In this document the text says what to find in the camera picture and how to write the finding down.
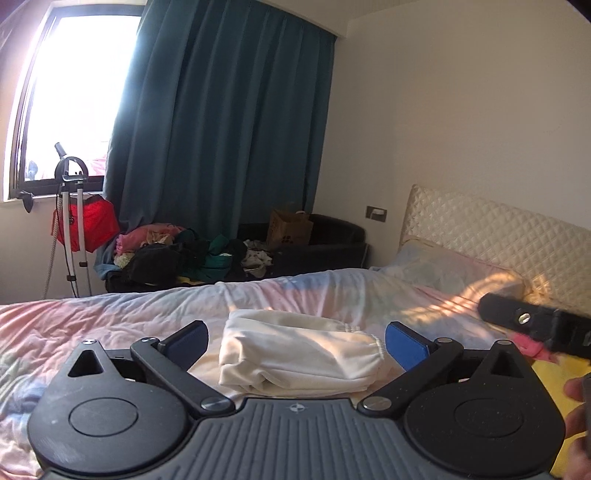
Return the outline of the person's right hand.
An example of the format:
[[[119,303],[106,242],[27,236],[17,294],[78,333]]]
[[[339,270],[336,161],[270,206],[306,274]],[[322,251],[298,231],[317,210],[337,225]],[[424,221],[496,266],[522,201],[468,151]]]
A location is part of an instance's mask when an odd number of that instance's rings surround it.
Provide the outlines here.
[[[590,480],[590,376],[569,380],[564,393],[580,405],[571,411],[565,420],[566,437],[571,438],[585,433],[584,437],[575,439],[568,451],[568,460],[563,476],[566,480]]]

